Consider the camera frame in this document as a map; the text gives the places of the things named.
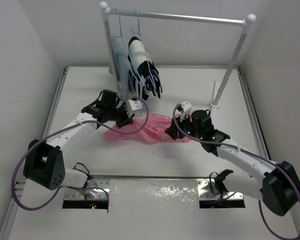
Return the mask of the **pink t shirt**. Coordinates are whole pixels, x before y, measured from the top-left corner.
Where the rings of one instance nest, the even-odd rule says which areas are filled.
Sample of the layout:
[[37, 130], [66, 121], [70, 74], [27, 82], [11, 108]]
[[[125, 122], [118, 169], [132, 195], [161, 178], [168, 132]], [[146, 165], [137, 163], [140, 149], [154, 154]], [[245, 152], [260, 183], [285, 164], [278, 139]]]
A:
[[166, 118], [156, 115], [149, 115], [148, 121], [145, 127], [135, 134], [120, 134], [112, 130], [107, 130], [103, 135], [102, 139], [107, 142], [126, 141], [126, 140], [137, 140], [146, 144], [156, 144], [160, 142], [181, 142], [188, 143], [191, 141], [190, 138], [184, 137], [182, 139], [173, 140], [169, 135], [165, 133], [165, 130], [170, 126], [156, 127], [152, 126], [161, 125], [166, 123]]

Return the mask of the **blue wire hanger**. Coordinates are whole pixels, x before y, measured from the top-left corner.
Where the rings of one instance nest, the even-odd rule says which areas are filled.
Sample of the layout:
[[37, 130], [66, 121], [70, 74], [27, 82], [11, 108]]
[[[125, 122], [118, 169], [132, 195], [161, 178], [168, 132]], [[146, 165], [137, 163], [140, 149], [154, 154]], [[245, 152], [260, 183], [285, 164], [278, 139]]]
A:
[[173, 119], [172, 117], [169, 117], [167, 115], [163, 115], [163, 114], [160, 114], [160, 113], [157, 113], [157, 112], [150, 112], [149, 114], [150, 115], [155, 115], [155, 116], [161, 116], [162, 118], [166, 118], [166, 123], [165, 124], [153, 125], [151, 127], [152, 129], [171, 125], [171, 122], [172, 122], [172, 119]]

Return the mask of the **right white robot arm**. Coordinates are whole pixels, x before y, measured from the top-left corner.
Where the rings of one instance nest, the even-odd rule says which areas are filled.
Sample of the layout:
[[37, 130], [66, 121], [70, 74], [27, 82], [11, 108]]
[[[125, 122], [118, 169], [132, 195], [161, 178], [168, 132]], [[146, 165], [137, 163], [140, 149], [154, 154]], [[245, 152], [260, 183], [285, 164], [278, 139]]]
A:
[[231, 162], [256, 180], [247, 183], [240, 192], [261, 202], [277, 216], [284, 216], [300, 201], [300, 180], [293, 165], [277, 163], [252, 153], [228, 134], [216, 129], [210, 110], [195, 110], [188, 102], [174, 108], [180, 115], [172, 116], [171, 126], [165, 130], [173, 140], [187, 137], [201, 144], [214, 156]]

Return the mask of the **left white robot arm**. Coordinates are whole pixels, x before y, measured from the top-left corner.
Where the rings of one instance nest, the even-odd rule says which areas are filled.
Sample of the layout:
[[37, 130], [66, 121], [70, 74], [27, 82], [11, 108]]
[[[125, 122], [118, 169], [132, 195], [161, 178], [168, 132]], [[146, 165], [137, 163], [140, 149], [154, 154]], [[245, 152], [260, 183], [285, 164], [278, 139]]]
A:
[[66, 168], [66, 153], [100, 124], [113, 121], [118, 128], [132, 124], [133, 117], [142, 108], [141, 101], [136, 98], [122, 100], [116, 92], [103, 90], [61, 133], [44, 142], [35, 139], [29, 144], [30, 153], [25, 158], [23, 175], [51, 191], [59, 187], [84, 187], [89, 175]]

